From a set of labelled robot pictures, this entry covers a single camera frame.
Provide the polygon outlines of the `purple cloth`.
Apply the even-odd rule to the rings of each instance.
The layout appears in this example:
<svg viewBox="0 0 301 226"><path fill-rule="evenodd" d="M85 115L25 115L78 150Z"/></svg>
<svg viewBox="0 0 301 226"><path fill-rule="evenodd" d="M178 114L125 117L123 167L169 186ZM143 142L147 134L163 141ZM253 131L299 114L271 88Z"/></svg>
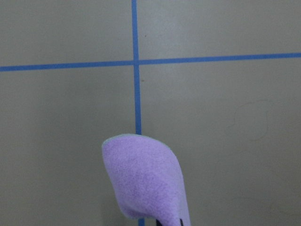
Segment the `purple cloth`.
<svg viewBox="0 0 301 226"><path fill-rule="evenodd" d="M151 137L122 134L102 144L118 206L128 218L158 219L163 226L191 225L177 157Z"/></svg>

